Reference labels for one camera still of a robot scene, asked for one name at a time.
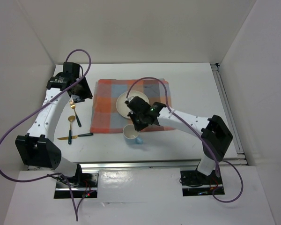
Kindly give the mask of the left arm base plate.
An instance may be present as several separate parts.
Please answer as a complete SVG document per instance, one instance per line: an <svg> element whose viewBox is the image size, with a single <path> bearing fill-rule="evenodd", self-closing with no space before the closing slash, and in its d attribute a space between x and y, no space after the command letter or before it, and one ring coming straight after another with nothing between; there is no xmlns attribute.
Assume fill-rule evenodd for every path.
<svg viewBox="0 0 281 225"><path fill-rule="evenodd" d="M97 198L98 172L83 173L79 183L72 183L68 178L74 199ZM70 190L64 178L57 178L54 199L70 199Z"/></svg>

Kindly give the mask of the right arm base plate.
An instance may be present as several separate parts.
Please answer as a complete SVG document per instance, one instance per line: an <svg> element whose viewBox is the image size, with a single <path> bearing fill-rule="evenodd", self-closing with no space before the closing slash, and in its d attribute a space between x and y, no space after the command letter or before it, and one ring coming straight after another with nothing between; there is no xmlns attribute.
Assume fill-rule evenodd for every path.
<svg viewBox="0 0 281 225"><path fill-rule="evenodd" d="M180 171L179 183L182 185L183 197L225 194L222 178L216 176L215 170L209 176L197 170Z"/></svg>

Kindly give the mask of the light blue mug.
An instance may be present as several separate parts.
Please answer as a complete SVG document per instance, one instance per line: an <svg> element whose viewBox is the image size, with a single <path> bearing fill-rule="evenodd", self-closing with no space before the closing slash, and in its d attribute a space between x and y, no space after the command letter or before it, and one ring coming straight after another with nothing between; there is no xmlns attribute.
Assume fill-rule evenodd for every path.
<svg viewBox="0 0 281 225"><path fill-rule="evenodd" d="M143 144L143 139L140 137L139 132L134 129L133 124L126 125L122 134L127 145Z"/></svg>

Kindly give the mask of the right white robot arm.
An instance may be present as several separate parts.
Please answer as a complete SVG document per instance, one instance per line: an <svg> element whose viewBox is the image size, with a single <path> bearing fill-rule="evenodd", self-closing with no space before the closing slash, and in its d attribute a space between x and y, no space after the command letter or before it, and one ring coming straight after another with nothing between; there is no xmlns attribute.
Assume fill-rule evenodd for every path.
<svg viewBox="0 0 281 225"><path fill-rule="evenodd" d="M142 131L151 125L171 127L191 134L202 142L203 157L195 172L198 183L207 183L212 171L215 171L217 177L221 176L219 163L223 160L233 135L220 116L194 116L163 103L155 102L150 105L140 97L128 98L125 104L136 131Z"/></svg>

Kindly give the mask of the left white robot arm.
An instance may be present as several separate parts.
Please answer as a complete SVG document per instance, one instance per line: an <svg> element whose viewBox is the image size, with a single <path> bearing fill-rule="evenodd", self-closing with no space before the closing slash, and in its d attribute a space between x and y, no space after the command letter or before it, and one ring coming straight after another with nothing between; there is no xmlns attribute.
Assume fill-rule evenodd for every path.
<svg viewBox="0 0 281 225"><path fill-rule="evenodd" d="M85 78L70 87L79 79L80 68L77 63L64 62L62 72L47 82L44 109L38 113L27 134L17 136L15 140L25 165L48 168L61 173L72 187L78 187L83 182L81 166L62 157L61 150L53 140L61 113L70 99L81 102L93 97Z"/></svg>

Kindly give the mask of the gold fork green handle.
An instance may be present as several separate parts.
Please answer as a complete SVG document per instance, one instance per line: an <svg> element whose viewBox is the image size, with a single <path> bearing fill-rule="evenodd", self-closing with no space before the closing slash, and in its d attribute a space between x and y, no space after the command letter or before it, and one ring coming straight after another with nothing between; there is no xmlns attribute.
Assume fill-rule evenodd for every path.
<svg viewBox="0 0 281 225"><path fill-rule="evenodd" d="M76 117L76 120L77 120L77 124L79 127L82 127L82 124L81 124L81 121L79 119L79 116L76 112L76 105L75 105L75 102L73 100L70 101L70 107L73 109L74 111L74 114L75 114L75 117Z"/></svg>

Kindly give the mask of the cream ceramic plate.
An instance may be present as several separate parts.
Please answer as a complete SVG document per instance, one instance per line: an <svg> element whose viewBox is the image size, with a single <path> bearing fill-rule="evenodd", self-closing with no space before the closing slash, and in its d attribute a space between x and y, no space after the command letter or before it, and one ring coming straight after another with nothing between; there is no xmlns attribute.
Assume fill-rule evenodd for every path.
<svg viewBox="0 0 281 225"><path fill-rule="evenodd" d="M126 95L127 95L127 91L122 93L117 101L116 101L116 109L117 109L117 112L124 118L126 119L130 119L130 117L128 116L128 113L130 112L130 109L127 107L127 105L125 104L125 101L126 101ZM142 98L144 101L146 101L148 104L149 104L149 99L148 97L140 92L140 91L136 91L136 90L131 90L129 92L129 96L128 98L131 98L131 97L140 97Z"/></svg>

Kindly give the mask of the orange blue checkered cloth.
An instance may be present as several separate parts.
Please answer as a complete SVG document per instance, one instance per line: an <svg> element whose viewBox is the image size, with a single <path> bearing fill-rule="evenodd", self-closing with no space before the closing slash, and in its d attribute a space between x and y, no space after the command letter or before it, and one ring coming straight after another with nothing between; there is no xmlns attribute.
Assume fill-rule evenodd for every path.
<svg viewBox="0 0 281 225"><path fill-rule="evenodd" d="M145 79L134 84L135 80L100 79L96 82L92 105L90 132L94 134L122 133L123 128L131 124L131 120L120 115L116 109L118 97L132 90L146 95L149 103L154 102L171 106L169 83L163 78L162 82Z"/></svg>

